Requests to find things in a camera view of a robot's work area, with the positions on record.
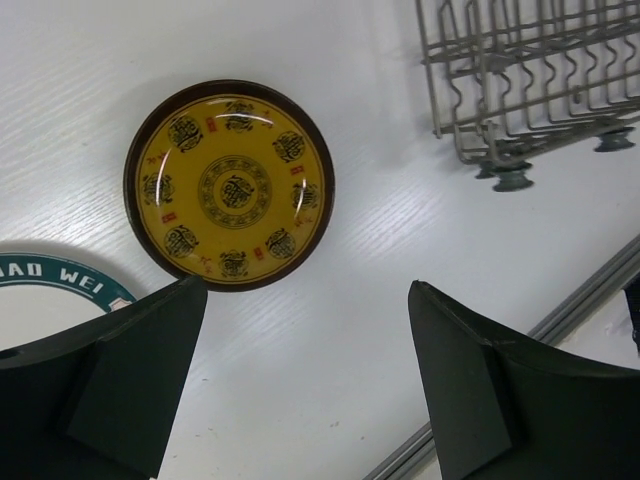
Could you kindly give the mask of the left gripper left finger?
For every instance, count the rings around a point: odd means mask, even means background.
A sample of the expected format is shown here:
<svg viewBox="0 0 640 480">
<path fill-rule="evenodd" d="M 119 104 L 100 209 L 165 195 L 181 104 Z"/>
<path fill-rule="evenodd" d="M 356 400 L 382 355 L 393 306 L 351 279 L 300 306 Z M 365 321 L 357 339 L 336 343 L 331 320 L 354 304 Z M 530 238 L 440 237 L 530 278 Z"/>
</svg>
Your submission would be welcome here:
<svg viewBox="0 0 640 480">
<path fill-rule="evenodd" d="M 207 297 L 185 277 L 2 351 L 2 478 L 157 478 Z"/>
</svg>

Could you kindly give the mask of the white plate green lettered rim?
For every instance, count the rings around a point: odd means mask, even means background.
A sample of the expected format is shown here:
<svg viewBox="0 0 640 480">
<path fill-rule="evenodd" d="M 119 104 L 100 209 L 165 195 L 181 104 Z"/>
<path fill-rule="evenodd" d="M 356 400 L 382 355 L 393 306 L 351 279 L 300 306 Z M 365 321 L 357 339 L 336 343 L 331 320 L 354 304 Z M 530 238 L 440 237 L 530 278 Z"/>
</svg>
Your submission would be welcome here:
<svg viewBox="0 0 640 480">
<path fill-rule="evenodd" d="M 137 301 L 129 289 L 104 270 L 62 254 L 36 251 L 25 244 L 1 244 L 1 286 L 63 290 L 89 300 L 105 313 Z"/>
</svg>

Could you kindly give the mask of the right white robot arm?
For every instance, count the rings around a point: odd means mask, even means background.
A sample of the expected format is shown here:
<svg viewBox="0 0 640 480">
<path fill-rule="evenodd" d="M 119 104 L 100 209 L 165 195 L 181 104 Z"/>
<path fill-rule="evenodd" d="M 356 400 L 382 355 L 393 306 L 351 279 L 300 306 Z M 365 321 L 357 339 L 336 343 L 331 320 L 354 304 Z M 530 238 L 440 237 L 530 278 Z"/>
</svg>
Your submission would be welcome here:
<svg viewBox="0 0 640 480">
<path fill-rule="evenodd" d="M 640 354 L 640 277 L 634 278 L 624 288 L 625 298 L 632 323 L 632 339 Z"/>
</svg>

